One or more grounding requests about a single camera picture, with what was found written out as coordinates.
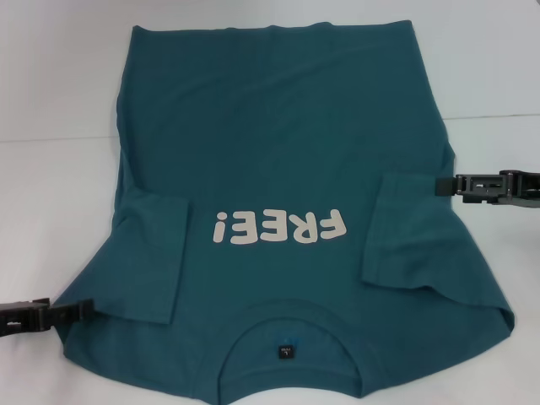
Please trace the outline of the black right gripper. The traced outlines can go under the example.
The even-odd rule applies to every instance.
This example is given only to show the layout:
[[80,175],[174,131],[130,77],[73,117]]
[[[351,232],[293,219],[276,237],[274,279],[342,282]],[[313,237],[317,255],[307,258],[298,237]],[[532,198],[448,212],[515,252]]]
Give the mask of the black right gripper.
[[[499,204],[503,205],[539,208],[539,173],[502,170],[500,174],[456,175],[452,178],[439,178],[435,181],[435,195],[438,197],[461,196],[464,203],[497,203],[499,200]],[[504,194],[503,177],[505,178]]]

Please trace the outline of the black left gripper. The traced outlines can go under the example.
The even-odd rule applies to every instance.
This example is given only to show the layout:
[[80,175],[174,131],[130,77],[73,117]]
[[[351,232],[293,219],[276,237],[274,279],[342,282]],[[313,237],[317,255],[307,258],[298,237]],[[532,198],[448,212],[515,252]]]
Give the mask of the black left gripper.
[[52,306],[48,298],[0,305],[1,336],[26,332],[45,332],[58,325],[69,325],[94,314],[93,300]]

